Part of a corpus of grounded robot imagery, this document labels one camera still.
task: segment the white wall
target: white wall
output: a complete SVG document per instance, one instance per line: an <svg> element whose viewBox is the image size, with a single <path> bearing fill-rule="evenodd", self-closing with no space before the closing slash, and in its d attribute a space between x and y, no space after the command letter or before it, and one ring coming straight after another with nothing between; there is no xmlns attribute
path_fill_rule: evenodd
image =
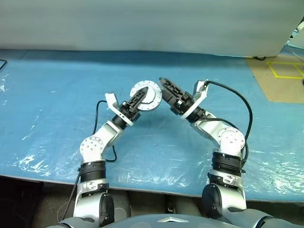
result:
<svg viewBox="0 0 304 228"><path fill-rule="evenodd" d="M304 0L0 0L0 48L274 56Z"/></svg>

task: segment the white flange plate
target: white flange plate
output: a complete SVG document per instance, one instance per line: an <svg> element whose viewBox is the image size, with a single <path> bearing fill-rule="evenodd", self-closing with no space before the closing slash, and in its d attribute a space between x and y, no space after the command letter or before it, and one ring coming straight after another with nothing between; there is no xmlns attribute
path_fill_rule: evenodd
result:
<svg viewBox="0 0 304 228"><path fill-rule="evenodd" d="M162 90L153 81L140 81L135 84L130 91L130 98L141 88L148 87L146 97L143 99L138 109L142 111L151 111L157 108L162 101Z"/></svg>

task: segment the table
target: table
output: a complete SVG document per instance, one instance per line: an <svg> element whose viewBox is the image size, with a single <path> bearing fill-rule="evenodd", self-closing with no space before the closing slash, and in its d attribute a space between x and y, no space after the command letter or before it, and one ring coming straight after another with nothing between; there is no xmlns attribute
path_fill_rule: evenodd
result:
<svg viewBox="0 0 304 228"><path fill-rule="evenodd" d="M243 175L247 199L303 200L304 106L268 102L243 58L0 50L1 58L8 64L0 71L0 175L71 184L81 162L79 144L92 133L104 93L115 92L122 102L141 80L165 77L191 92L198 79L210 79L238 90L253 109ZM210 85L201 107L245 133L248 112L234 94ZM98 127L113 116L102 104ZM116 189L200 196L213 148L162 102L125 130L107 178ZM105 157L113 158L111 149Z"/></svg>

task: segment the cardboard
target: cardboard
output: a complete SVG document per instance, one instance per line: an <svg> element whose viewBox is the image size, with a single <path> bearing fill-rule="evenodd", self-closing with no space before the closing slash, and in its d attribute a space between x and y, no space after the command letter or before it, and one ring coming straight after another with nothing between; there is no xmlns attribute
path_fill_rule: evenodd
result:
<svg viewBox="0 0 304 228"><path fill-rule="evenodd" d="M264 61L248 58L247 62L272 102L304 103L304 62L295 56L278 55Z"/></svg>

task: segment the plastic wrap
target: plastic wrap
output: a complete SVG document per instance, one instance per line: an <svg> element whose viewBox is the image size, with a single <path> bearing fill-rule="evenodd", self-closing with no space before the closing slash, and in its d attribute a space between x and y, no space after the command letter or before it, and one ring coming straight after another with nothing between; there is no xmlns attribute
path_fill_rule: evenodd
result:
<svg viewBox="0 0 304 228"><path fill-rule="evenodd" d="M254 112L245 165L247 199L303 199L301 104L266 100L244 59L157 52L0 51L0 174L73 183L79 144L92 133L95 105L105 92L122 102L141 80L166 77L185 91L212 79L244 95ZM201 106L246 131L248 113L235 95L210 85ZM100 105L98 126L114 113ZM107 163L112 188L199 196L207 183L214 145L162 102L142 113L117 141ZM112 159L112 149L105 152Z"/></svg>

